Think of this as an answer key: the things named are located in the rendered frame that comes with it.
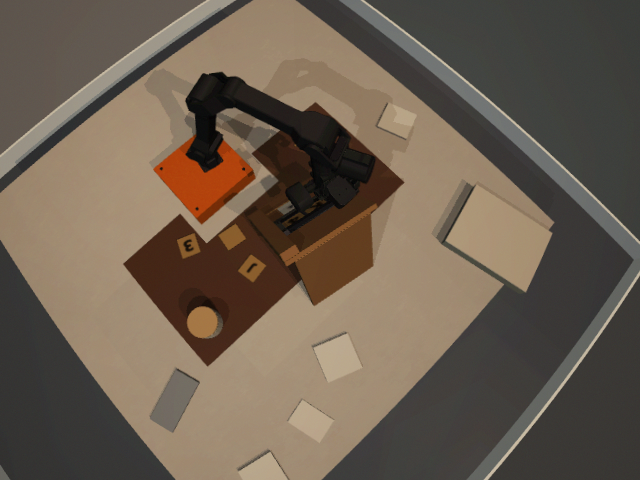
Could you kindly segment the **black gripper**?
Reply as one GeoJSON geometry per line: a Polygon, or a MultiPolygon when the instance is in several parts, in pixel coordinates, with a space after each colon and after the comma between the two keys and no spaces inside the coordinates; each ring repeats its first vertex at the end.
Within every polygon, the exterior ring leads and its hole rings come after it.
{"type": "Polygon", "coordinates": [[[304,212],[314,204],[314,201],[310,195],[312,192],[319,200],[330,200],[327,196],[321,196],[319,190],[323,182],[325,182],[326,180],[331,180],[335,177],[336,173],[338,174],[338,169],[335,169],[330,173],[319,173],[312,168],[311,161],[308,162],[308,165],[312,169],[310,175],[313,177],[313,179],[308,181],[308,183],[306,183],[305,185],[302,185],[298,181],[290,187],[286,188],[285,191],[287,198],[290,200],[295,209],[300,213],[304,212]]]}

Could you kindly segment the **white paper ticket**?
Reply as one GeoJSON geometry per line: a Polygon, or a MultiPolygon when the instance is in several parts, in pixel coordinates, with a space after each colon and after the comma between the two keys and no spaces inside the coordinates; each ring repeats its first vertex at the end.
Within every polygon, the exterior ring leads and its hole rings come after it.
{"type": "Polygon", "coordinates": [[[286,213],[290,212],[291,210],[293,210],[295,207],[292,205],[292,203],[289,201],[287,203],[285,203],[284,205],[282,205],[281,207],[277,208],[283,215],[285,215],[286,213]]]}

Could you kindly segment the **grey cylindrical canister with brown lid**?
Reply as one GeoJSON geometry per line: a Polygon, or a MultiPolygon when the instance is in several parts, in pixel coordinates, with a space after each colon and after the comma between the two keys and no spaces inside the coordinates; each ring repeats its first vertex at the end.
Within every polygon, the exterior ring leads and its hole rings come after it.
{"type": "Polygon", "coordinates": [[[223,319],[216,310],[200,306],[195,308],[187,318],[189,332],[198,338],[213,338],[220,334],[223,319]]]}

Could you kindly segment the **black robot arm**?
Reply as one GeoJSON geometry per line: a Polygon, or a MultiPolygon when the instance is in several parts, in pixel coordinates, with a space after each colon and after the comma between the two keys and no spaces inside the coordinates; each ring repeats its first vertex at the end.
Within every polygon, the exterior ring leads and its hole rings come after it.
{"type": "Polygon", "coordinates": [[[334,118],[299,111],[247,85],[238,76],[203,73],[185,101],[196,123],[196,138],[186,157],[197,161],[204,173],[223,162],[218,149],[224,135],[215,129],[217,114],[236,107],[288,134],[310,156],[315,171],[330,173],[338,169],[338,174],[323,182],[319,190],[336,208],[349,203],[360,192],[360,181],[368,183],[372,176],[375,157],[349,148],[352,137],[334,118]]]}

